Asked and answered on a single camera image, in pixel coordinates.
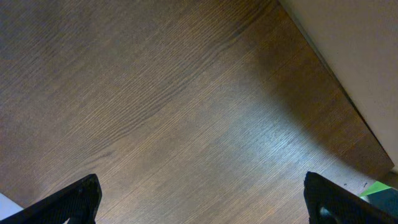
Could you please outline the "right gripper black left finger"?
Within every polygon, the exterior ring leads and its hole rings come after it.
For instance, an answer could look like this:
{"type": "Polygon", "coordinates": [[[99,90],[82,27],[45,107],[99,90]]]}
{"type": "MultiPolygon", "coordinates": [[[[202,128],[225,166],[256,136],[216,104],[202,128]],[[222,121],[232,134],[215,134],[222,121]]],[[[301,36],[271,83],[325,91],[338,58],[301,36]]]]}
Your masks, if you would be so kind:
{"type": "Polygon", "coordinates": [[[102,198],[96,174],[68,185],[41,201],[1,220],[3,224],[95,224],[102,198]]]}

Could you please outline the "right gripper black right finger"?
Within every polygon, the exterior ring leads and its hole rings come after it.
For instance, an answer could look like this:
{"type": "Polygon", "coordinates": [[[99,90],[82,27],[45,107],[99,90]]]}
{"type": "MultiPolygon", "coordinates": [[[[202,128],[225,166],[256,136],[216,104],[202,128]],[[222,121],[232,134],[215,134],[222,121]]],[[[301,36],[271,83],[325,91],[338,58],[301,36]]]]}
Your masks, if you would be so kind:
{"type": "Polygon", "coordinates": [[[309,224],[397,223],[397,218],[315,172],[307,172],[303,191],[309,224]]]}

